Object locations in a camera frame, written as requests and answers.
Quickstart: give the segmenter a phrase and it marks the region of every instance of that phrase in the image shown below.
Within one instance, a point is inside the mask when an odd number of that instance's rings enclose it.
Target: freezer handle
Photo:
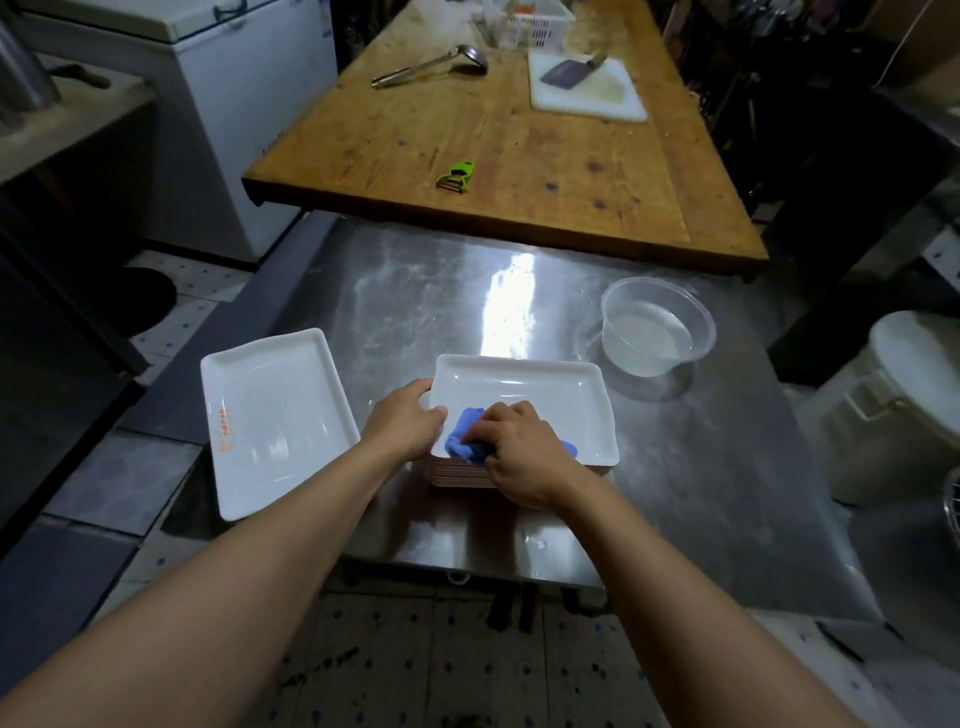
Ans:
[[[229,20],[232,17],[239,17],[250,9],[247,0],[240,0],[232,8],[221,8],[219,5],[213,6],[213,17],[219,23],[222,20]]]

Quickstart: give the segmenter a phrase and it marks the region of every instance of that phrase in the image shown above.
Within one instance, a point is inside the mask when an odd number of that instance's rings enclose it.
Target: white basket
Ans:
[[[507,15],[509,0],[484,0],[483,19],[498,48],[559,51],[574,16],[560,0],[536,0],[534,14]]]

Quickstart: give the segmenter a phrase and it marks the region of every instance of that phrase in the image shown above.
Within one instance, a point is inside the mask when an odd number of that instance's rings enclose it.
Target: plastic bowl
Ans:
[[[706,307],[661,279],[618,280],[600,300],[603,351],[627,374],[660,376],[707,355],[716,326]]]

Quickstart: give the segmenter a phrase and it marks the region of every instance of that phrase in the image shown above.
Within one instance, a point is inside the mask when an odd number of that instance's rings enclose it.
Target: right hand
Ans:
[[[526,508],[554,508],[584,470],[528,401],[492,406],[460,438],[463,443],[471,440],[485,440],[496,447],[496,455],[486,462],[490,480]]]

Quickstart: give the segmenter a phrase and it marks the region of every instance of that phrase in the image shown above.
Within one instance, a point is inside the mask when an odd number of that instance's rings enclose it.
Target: stainless steel table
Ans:
[[[713,351],[672,376],[620,373],[600,348],[600,296],[654,274],[694,292]],[[880,620],[827,490],[734,282],[625,260],[341,221],[275,333],[324,330],[357,424],[445,352],[593,361],[616,418],[620,492],[741,604]],[[388,483],[346,556],[508,579],[601,582],[553,514],[496,491]]]

